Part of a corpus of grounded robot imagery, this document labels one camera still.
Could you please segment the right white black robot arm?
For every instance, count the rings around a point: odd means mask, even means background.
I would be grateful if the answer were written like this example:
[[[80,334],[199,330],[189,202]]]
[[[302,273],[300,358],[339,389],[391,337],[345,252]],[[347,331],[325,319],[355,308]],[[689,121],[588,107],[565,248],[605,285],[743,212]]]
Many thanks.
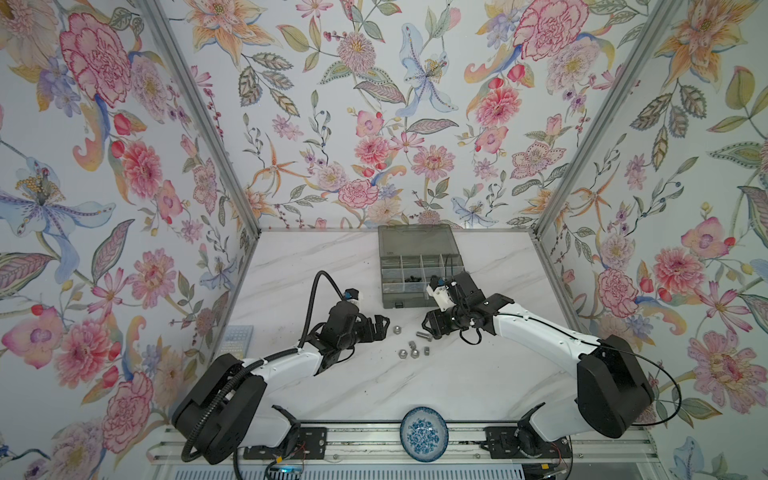
[[[521,443],[550,443],[586,432],[618,439],[638,424],[654,400],[638,356],[621,337],[582,334],[503,294],[487,297],[466,272],[451,279],[432,277],[426,293],[437,308],[422,327],[434,338],[470,330],[499,336],[533,350],[575,379],[569,397],[541,402],[517,422]]]

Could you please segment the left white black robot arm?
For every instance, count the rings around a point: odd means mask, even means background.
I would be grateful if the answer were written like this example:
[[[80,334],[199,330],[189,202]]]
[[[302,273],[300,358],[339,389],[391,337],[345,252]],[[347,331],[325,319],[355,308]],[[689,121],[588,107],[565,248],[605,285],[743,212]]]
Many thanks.
[[[359,344],[385,340],[389,326],[389,318],[368,317],[355,300],[341,300],[325,322],[305,328],[295,347],[251,362],[220,355],[172,416],[173,427],[185,439],[181,460],[202,458],[215,465],[241,448],[262,449],[275,458],[293,454],[301,422],[270,403],[269,396],[325,372]]]

